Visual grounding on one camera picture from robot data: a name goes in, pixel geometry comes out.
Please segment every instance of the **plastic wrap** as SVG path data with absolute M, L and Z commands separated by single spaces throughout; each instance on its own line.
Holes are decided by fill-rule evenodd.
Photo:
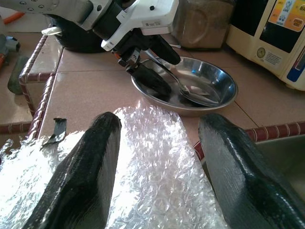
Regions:
M 56 166 L 79 141 L 83 132 L 68 135 L 58 145 L 41 150 L 47 138 L 24 140 L 21 148 L 10 150 L 12 140 L 0 150 L 0 228 L 20 229 L 41 198 Z
M 226 228 L 179 116 L 152 106 L 115 114 L 122 138 L 106 228 Z

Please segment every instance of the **orange tube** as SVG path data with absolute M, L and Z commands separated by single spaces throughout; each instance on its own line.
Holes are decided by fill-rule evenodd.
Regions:
M 4 24 L 5 25 L 9 24 L 9 23 L 21 18 L 23 15 L 24 15 L 24 13 L 21 13 L 21 12 L 14 13 L 13 15 L 11 15 L 3 20 Z

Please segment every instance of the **stainless steel bowl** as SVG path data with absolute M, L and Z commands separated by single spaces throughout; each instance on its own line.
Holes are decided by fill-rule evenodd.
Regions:
M 237 96 L 237 84 L 224 70 L 210 63 L 193 58 L 181 57 L 178 65 L 172 65 L 162 59 L 159 61 L 174 73 L 183 84 L 204 88 L 211 86 L 220 98 L 220 104 L 214 107 L 202 106 L 189 101 L 179 93 L 177 82 L 152 60 L 143 64 L 157 72 L 172 88 L 170 97 L 160 97 L 154 90 L 147 88 L 132 77 L 132 83 L 153 105 L 175 111 L 183 116 L 201 116 L 207 111 L 216 110 L 232 103 Z

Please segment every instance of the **robotic arm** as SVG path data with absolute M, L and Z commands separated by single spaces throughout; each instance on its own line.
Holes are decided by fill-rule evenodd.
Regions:
M 136 80 L 161 95 L 170 86 L 140 63 L 140 51 L 151 49 L 171 64 L 179 55 L 159 35 L 170 33 L 178 0 L 136 0 L 123 10 L 116 0 L 0 0 L 0 6 L 28 13 L 57 15 L 103 39 L 102 48 L 112 51 L 118 63 Z

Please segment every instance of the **label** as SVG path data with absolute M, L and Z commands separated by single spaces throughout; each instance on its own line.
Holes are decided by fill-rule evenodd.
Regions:
M 256 57 L 259 58 L 261 62 L 264 62 L 273 68 L 277 68 L 282 62 L 281 56 L 276 55 L 263 47 L 257 50 Z
M 156 28 L 161 26 L 160 20 L 150 20 L 150 21 L 143 21 L 143 26 L 145 28 Z
M 297 58 L 295 64 L 291 68 L 290 72 L 287 75 L 287 79 L 296 82 L 305 69 L 305 48 L 303 48 L 301 54 Z
M 269 22 L 300 32 L 305 26 L 305 0 L 277 0 Z
M 125 11 L 121 11 L 117 16 L 116 16 L 116 19 L 120 22 L 120 23 L 123 23 L 124 21 L 126 21 L 126 16 L 127 16 L 127 13 Z

